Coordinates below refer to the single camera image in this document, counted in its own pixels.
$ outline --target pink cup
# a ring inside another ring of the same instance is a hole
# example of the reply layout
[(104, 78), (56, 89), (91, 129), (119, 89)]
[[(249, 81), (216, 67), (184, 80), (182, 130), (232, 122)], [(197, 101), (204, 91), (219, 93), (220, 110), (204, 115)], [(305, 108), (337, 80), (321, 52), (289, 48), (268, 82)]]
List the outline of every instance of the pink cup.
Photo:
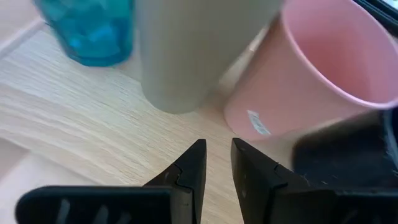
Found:
[(226, 105), (242, 138), (398, 105), (398, 48), (351, 0), (285, 4)]

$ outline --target black jaw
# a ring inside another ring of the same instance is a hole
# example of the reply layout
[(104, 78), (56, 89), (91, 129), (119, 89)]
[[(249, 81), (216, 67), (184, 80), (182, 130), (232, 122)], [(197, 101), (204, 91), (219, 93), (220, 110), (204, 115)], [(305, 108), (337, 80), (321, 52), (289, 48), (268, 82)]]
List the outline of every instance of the black jaw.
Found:
[(206, 140), (199, 139), (143, 187), (42, 187), (17, 204), (19, 224), (199, 224)]
[(241, 139), (231, 146), (246, 224), (398, 223), (398, 191), (312, 186)]

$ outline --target blue glass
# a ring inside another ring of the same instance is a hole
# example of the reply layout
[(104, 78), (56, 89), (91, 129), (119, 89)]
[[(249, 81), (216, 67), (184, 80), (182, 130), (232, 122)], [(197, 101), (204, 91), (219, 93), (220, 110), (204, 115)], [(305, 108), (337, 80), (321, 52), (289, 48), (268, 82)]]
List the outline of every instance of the blue glass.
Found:
[(87, 66), (110, 66), (132, 51), (134, 0), (35, 0), (65, 53)]

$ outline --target sticker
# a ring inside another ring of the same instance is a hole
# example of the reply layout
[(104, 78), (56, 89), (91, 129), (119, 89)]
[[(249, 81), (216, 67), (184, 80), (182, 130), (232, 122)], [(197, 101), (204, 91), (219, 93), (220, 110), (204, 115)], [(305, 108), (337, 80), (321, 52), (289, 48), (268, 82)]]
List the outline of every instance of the sticker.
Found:
[(254, 129), (259, 133), (259, 134), (271, 134), (268, 129), (261, 123), (260, 118), (259, 118), (259, 113), (256, 113), (254, 111), (249, 111), (248, 110), (248, 115), (251, 124), (253, 125)]

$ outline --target wooden table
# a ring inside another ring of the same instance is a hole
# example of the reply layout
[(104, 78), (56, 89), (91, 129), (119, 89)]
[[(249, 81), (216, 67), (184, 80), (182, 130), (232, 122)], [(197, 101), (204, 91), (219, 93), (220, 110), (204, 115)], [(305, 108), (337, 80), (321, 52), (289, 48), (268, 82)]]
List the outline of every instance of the wooden table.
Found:
[[(205, 138), (202, 222), (242, 223), (229, 154), (235, 135), (222, 108), (252, 51), (231, 67), (205, 105), (181, 115), (146, 101), (134, 51), (130, 61), (113, 68), (84, 67), (67, 58), (42, 26), (0, 59), (0, 138), (106, 185), (142, 185)], [(289, 167), (292, 142), (258, 145)]]

